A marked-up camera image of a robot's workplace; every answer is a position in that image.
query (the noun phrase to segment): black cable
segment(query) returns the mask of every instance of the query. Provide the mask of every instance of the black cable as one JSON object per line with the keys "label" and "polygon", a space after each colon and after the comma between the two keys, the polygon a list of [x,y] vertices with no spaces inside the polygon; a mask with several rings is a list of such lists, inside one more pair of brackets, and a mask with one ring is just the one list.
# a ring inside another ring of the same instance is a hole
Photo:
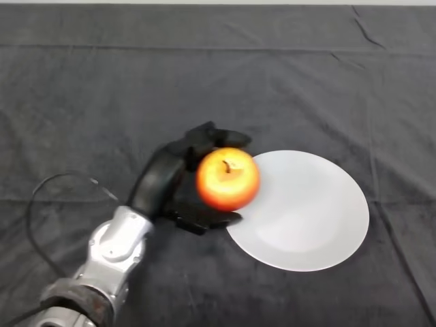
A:
{"label": "black cable", "polygon": [[83,178],[84,180],[86,180],[94,185],[97,185],[104,193],[106,193],[113,200],[118,201],[118,198],[112,192],[110,192],[108,189],[106,189],[104,186],[100,185],[96,179],[94,179],[86,174],[83,174],[81,172],[69,171],[69,172],[64,172],[61,174],[55,174],[55,175],[52,175],[52,176],[45,178],[43,181],[41,181],[35,187],[35,189],[32,191],[32,196],[31,196],[29,202],[27,202],[25,213],[24,213],[27,238],[29,239],[29,242],[31,243],[32,247],[35,249],[35,252],[51,267],[51,269],[56,273],[56,275],[58,277],[66,277],[67,274],[65,274],[63,269],[60,268],[57,264],[55,264],[48,257],[48,255],[42,250],[42,248],[36,243],[35,237],[33,236],[32,229],[31,229],[31,210],[32,210],[33,203],[35,202],[35,197],[36,197],[37,193],[42,189],[42,187],[46,183],[48,183],[49,181],[52,181],[56,178],[64,177],[64,176],[75,176],[75,177]]}
{"label": "black cable", "polygon": [[[35,187],[35,189],[32,191],[32,196],[29,202],[27,202],[25,213],[24,213],[27,238],[29,239],[29,242],[31,243],[32,247],[35,249],[35,252],[38,253],[38,255],[40,255],[40,257],[51,267],[51,269],[58,275],[58,277],[66,277],[67,275],[62,270],[62,268],[60,268],[56,263],[54,263],[44,252],[44,250],[42,250],[42,248],[36,243],[35,237],[33,236],[32,229],[31,229],[31,210],[32,210],[33,203],[35,202],[35,197],[37,193],[42,189],[42,187],[44,187],[44,185],[49,181],[52,181],[58,177],[63,177],[63,176],[75,176],[75,177],[83,178],[84,180],[94,185],[97,185],[104,193],[106,193],[109,196],[109,198],[112,198],[117,202],[119,201],[118,198],[111,191],[106,189],[104,186],[100,185],[96,179],[86,174],[83,174],[81,172],[69,171],[69,172],[64,172],[62,174],[55,174],[45,178]],[[47,306],[40,305],[6,322],[5,324],[1,325],[1,327],[13,327],[19,324],[20,322],[22,322],[23,320],[26,320],[31,316],[36,315],[37,313],[48,309],[49,307],[50,305]]]}

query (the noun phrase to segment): table surface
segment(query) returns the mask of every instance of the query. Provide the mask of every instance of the table surface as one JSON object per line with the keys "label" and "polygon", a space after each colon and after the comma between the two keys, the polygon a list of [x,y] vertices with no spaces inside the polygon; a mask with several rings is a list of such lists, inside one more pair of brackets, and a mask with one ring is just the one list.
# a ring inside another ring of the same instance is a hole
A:
{"label": "table surface", "polygon": [[[0,5],[0,316],[55,279],[23,231],[36,183],[75,169],[125,198],[153,149],[212,120],[250,134],[253,154],[341,166],[367,197],[367,237],[342,264],[297,273],[257,262],[225,230],[162,221],[118,326],[434,326],[435,15]],[[114,208],[65,178],[38,198],[35,235],[73,273]]]}
{"label": "table surface", "polygon": [[436,5],[436,0],[0,0],[0,3],[146,5]]}

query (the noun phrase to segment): robotic hand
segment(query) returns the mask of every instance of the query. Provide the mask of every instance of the robotic hand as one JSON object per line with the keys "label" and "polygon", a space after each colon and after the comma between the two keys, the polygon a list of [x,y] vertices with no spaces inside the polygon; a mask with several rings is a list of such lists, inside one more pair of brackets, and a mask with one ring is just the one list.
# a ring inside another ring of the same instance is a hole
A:
{"label": "robotic hand", "polygon": [[127,278],[144,256],[145,239],[158,217],[175,220],[178,227],[195,234],[240,219],[237,213],[176,201],[174,193],[184,173],[196,171],[215,147],[242,147],[250,141],[244,134],[217,129],[209,122],[156,151],[127,203],[92,233],[87,261],[71,279],[58,279],[45,289],[41,305],[48,309],[31,326],[112,326],[129,291]]}

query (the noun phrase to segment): red apple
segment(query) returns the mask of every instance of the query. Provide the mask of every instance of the red apple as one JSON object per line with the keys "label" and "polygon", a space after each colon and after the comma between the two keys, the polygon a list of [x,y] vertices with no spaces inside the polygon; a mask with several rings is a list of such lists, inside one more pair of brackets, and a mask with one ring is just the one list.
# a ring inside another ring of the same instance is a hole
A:
{"label": "red apple", "polygon": [[208,154],[197,170],[197,190],[203,201],[221,211],[248,204],[258,192],[260,173],[252,156],[236,148]]}

